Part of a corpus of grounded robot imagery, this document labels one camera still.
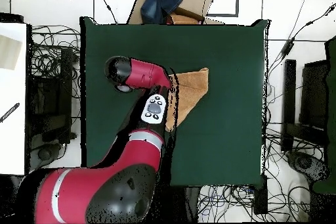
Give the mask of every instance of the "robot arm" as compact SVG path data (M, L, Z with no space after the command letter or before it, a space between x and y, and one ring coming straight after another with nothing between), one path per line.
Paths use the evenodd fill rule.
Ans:
M24 178L17 214L30 223L137 223L154 195L171 82L155 64L113 57L116 89L143 89L109 152L91 168L39 169Z

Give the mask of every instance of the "black cable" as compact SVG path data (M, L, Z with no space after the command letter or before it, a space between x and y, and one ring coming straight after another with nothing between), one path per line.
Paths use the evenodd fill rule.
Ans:
M288 191L287 201L288 201L288 204L289 204L289 212L291 213L291 216L294 218L294 220L295 220L296 222L300 222L300 221L298 221L297 218L293 215L293 211L292 211L292 209L291 209L291 203L292 203L293 201L290 200L290 195L291 195L291 192L292 192L293 190L295 190L295 189L305 189L305 190L307 190L309 193L313 193L313 192L310 191L308 188L303 187L303 186L301 186L301 185L298 185L298 186L296 186L296 187L293 187L292 189L290 189L290 190Z
M64 152L63 155L60 158L57 158L57 160L61 159L65 154L66 154L66 148L68 147L68 144L66 144L66 146L64 147Z
M114 22L115 22L116 24L118 24L116 18L114 17L114 14L113 14L113 12L112 12L111 7L107 4L107 2L106 2L105 0L103 0L103 1L104 1L104 3L105 3L106 7L108 8L108 10L112 13Z
M206 0L204 0L204 2L203 2L202 16L203 16L203 12L204 12L204 6L205 6L205 2L206 2Z

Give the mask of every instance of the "green table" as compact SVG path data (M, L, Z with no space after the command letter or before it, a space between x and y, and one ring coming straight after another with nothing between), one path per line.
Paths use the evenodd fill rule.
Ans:
M121 55L169 72L209 69L208 93L177 129L171 185L260 183L266 25L95 25L84 18L87 165L103 159L138 97L116 92L104 76L107 59Z

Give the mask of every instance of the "tangled wires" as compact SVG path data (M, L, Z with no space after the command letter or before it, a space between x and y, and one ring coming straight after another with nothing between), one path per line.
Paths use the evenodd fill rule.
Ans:
M60 29L57 32L52 32L51 29ZM80 56L80 33L67 26L55 25L55 26L34 26L33 27L33 47L31 58L31 76L42 78L56 78L61 80L60 84L63 85L62 79L60 79L60 65L61 65L61 50L72 49L73 51L73 66L72 74L68 75L73 81L72 91L68 91L63 85L64 90L69 93L73 99L78 99L80 104L80 80L81 75L79 73L79 56ZM72 41L64 41L66 37L71 37ZM72 122L72 125L79 118L80 111Z

